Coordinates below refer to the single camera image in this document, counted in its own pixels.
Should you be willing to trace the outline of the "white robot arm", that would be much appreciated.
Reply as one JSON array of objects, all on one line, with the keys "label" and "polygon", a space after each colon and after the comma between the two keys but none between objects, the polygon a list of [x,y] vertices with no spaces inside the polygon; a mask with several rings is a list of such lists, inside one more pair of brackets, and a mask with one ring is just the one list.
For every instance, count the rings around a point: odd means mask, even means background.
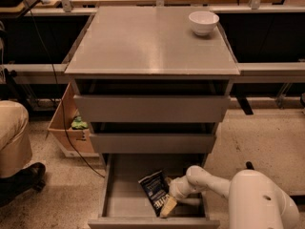
[{"label": "white robot arm", "polygon": [[178,201],[210,189],[229,204],[230,229],[295,229],[299,211],[291,197],[264,174],[241,170],[231,180],[191,166],[186,175],[172,179],[161,209],[166,218]]}]

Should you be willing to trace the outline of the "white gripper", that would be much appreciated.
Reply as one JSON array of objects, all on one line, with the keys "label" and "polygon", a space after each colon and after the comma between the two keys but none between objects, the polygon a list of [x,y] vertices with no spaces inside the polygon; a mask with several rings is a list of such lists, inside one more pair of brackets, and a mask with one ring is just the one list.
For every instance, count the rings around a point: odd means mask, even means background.
[{"label": "white gripper", "polygon": [[186,204],[190,206],[199,206],[201,204],[200,198],[188,198],[193,192],[193,186],[186,177],[177,177],[172,179],[169,185],[169,194],[163,204],[160,212],[161,218],[166,218],[171,211],[179,204]]}]

